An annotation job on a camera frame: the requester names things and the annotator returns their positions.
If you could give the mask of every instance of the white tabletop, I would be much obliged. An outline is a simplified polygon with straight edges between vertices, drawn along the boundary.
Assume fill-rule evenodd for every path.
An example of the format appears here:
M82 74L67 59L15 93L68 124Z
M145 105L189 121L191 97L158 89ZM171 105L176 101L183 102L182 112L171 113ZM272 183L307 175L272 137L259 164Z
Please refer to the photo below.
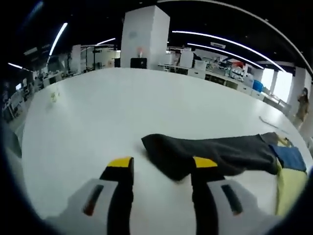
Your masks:
M53 103L51 92L60 96ZM190 176L176 183L144 155L141 138L161 133L209 139L276 131L289 133L307 167L312 158L298 131L277 109L246 94L186 75L141 69L103 69L37 92L23 134L22 164L29 198L41 218L58 216L85 182L114 158L134 157L132 234L195 234ZM232 177L259 207L274 213L276 176L246 171Z

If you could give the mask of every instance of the blue cloth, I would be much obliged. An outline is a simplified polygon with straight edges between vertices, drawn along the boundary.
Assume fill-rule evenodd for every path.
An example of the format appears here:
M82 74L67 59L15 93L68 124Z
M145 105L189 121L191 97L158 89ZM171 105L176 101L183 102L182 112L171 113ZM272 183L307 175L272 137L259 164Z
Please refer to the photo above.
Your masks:
M306 171L302 155L297 147L280 147L270 144L283 168Z

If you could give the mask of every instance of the white wall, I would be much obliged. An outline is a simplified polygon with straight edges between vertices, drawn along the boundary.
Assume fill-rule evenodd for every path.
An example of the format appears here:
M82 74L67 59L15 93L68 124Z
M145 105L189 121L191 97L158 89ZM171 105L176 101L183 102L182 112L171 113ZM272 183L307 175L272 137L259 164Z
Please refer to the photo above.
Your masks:
M262 75L263 75L263 70L253 68L253 69L252 69L252 72L253 72L253 79L255 79L255 80L261 82L261 80L262 80Z
M301 95L305 85L305 71L306 69L304 68L295 68L295 76L292 77L291 90L287 102L291 105L290 115L295 115L298 110L299 102L297 97Z

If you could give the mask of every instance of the person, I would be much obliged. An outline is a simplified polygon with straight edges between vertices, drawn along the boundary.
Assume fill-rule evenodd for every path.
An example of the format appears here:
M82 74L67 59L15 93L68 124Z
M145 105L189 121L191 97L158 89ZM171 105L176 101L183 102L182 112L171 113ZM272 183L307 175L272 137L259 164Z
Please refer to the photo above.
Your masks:
M304 122L305 116L309 112L309 98L307 88L304 88L302 94L298 96L298 101L299 101L298 112L294 116L292 123L299 130L302 123Z

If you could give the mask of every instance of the dark gray fabric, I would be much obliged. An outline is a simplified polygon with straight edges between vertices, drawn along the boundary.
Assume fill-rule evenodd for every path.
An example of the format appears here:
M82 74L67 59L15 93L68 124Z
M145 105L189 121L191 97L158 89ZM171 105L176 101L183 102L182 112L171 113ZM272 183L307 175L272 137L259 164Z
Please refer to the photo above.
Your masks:
M194 168L193 156L211 159L223 175L247 170L277 174L276 156L269 144L277 144L276 133L209 140L177 139L161 134L142 138L148 156L164 174L181 180Z

